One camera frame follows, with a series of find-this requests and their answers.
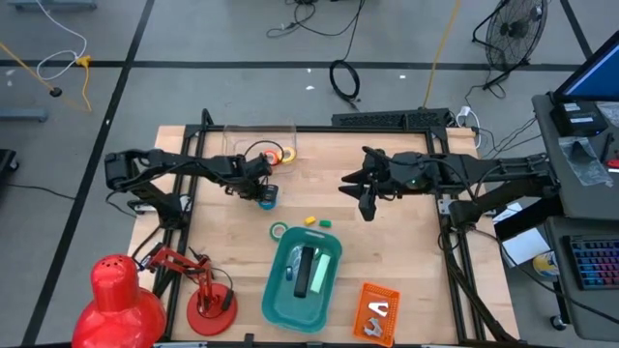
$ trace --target wooden board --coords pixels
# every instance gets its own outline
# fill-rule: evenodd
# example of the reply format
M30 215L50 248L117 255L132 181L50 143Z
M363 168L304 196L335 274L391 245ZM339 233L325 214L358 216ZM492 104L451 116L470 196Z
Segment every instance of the wooden board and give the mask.
M183 127L161 127L155 146L178 153L183 131ZM221 137L220 132L207 134L205 157L221 154ZM476 154L470 130L449 130L449 139L452 153ZM272 211L258 208L255 202L227 196L222 188L205 179L198 181L189 245L208 254L216 267L232 276L239 312L226 332L208 338L200 336L190 328L186 316L187 302L196 286L184 279L172 337L239 341L246 333L253 333L256 341L362 342L353 337L352 324L362 283L371 281L401 293L397 343L457 343L447 271L443 253L436 244L439 229L433 197L379 200L375 220L365 222L357 211L357 201L338 192L340 178L361 168L362 146L382 148L388 155L426 152L424 137L298 133L297 142L299 153L294 171L270 178L271 183L280 187L278 207ZM173 180L172 175L166 175L155 183L163 191L171 191ZM275 221L302 225L309 216L330 219L333 228L329 232L339 238L343 247L328 323L321 333L312 335L273 326L261 313L262 293L277 248L268 229ZM154 214L137 219L130 252L157 222ZM478 226L494 233L489 219L483 219ZM468 240L479 295L504 328L518 337L497 244L472 233ZM140 275L141 286L150 289L152 284L152 275ZM468 312L467 301L462 306Z

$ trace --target orange tray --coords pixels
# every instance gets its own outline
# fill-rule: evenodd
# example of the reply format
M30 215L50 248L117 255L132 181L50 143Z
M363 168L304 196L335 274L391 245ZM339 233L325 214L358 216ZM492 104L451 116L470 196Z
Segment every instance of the orange tray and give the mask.
M368 308L369 303L373 302L387 302L389 304L386 317L382 317ZM361 289L359 304L357 305L357 316L355 318L353 334L358 338L374 342L383 347L393 346L394 335L396 334L396 322L398 321L398 305L398 291L365 282ZM364 326L372 328L372 324L369 322L370 318L378 319L378 324L383 330L380 337L367 335L364 332Z

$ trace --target electric fan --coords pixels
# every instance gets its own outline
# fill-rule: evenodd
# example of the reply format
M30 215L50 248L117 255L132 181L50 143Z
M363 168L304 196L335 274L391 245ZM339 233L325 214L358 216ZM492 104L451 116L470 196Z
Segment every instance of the electric fan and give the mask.
M484 89L529 64L529 57L544 32L547 13L546 0L501 0L494 12L475 28L473 43L483 44L490 68L503 72L487 82ZM483 42L476 34L487 22L486 41Z

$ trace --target blue screen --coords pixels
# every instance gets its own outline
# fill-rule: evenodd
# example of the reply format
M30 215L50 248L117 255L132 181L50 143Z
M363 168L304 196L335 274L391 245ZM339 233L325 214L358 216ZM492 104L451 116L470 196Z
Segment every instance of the blue screen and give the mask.
M571 97L619 97L619 44L565 92Z

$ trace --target white paper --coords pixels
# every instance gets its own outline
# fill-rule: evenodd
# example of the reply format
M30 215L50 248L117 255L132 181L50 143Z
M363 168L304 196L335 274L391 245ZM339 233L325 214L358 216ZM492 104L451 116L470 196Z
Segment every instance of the white paper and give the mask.
M522 207L518 203L510 204L507 209L494 217L492 221L494 223L504 220L505 218L509 218L517 212L521 211ZM550 246L545 242L544 238L540 234L537 228L531 228L528 231L522 232L517 236L504 241L503 247L510 254L512 259L516 262L517 265L522 264L523 262L529 261L535 256L550 251ZM509 257L503 255L503 258L507 262L507 264L511 267L514 266L514 263L510 260Z

